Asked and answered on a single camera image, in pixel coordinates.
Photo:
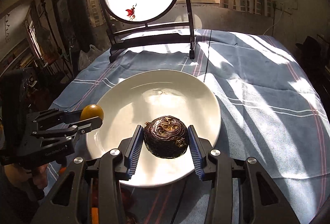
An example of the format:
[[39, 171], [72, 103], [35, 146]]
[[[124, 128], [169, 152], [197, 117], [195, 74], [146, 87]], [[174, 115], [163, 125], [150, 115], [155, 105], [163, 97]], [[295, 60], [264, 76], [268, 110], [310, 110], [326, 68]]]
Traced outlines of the person's left hand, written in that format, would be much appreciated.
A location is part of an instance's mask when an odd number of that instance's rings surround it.
[[48, 185], [47, 179], [48, 164], [26, 170], [17, 164], [4, 166], [4, 171], [9, 182], [16, 188], [27, 193], [31, 201], [37, 201], [32, 187], [43, 190]]

